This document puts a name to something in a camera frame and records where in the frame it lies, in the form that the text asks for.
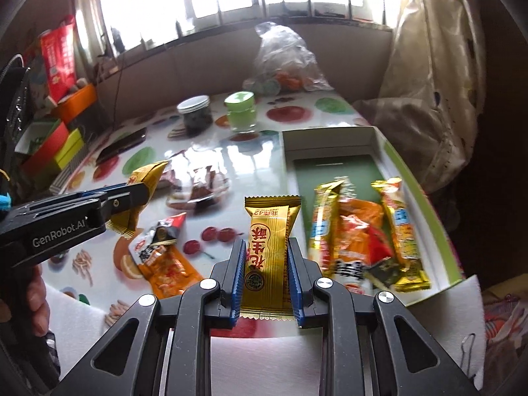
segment beige curtain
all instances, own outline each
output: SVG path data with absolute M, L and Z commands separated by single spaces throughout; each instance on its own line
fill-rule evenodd
M 379 98 L 354 107 L 381 129 L 432 193 L 471 158 L 484 95 L 476 0 L 402 0 Z

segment table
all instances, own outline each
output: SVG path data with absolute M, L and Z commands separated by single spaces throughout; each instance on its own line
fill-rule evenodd
M 65 191 L 91 190 L 122 183 L 135 168 L 175 155 L 173 159 L 179 159 L 178 166 L 218 166 L 229 186 L 221 203 L 199 213 L 186 210 L 186 222 L 177 244 L 182 251 L 188 240 L 200 241 L 203 251 L 208 254 L 198 252 L 186 255 L 186 258 L 202 276 L 208 277 L 216 261 L 229 258 L 234 239 L 204 242 L 201 240 L 203 230 L 210 226 L 218 230 L 232 228 L 235 236 L 246 238 L 250 219 L 244 209 L 244 197 L 287 194 L 279 131 L 368 124 L 337 93 L 321 91 L 257 100 L 255 135 L 234 135 L 226 118 L 225 97 L 226 94 L 211 97 L 215 123 L 192 139 L 182 135 L 183 121 L 175 105 L 126 121 L 102 137 L 70 178 Z M 95 166 L 102 148 L 143 127 L 147 127 L 144 143 L 100 167 Z M 167 206 L 167 196 L 165 189 L 155 193 L 141 213 L 138 227 L 150 227 L 158 220 L 182 211 Z M 76 272 L 72 266 L 81 251 L 91 257 L 89 275 Z M 141 295 L 150 293 L 151 288 L 142 276 L 131 274 L 126 266 L 121 266 L 126 252 L 125 240 L 107 230 L 72 248 L 59 263 L 56 260 L 44 263 L 43 277 L 57 290 L 105 312 L 118 300 L 131 305 Z

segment smartphone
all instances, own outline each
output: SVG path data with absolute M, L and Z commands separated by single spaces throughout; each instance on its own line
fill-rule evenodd
M 142 128 L 132 134 L 115 141 L 111 145 L 102 149 L 101 153 L 97 157 L 96 165 L 101 165 L 103 162 L 108 161 L 113 156 L 123 153 L 124 151 L 137 146 L 147 138 L 147 128 Z

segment green jar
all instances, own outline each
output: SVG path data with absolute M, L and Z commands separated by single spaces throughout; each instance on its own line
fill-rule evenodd
M 253 92 L 235 92 L 224 100 L 224 104 L 228 109 L 229 125 L 234 132 L 255 131 L 257 111 Z

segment red bag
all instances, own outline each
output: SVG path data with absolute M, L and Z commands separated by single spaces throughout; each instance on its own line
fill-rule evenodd
M 73 23 L 44 34 L 40 45 L 48 76 L 49 96 L 59 102 L 77 81 L 73 59 Z

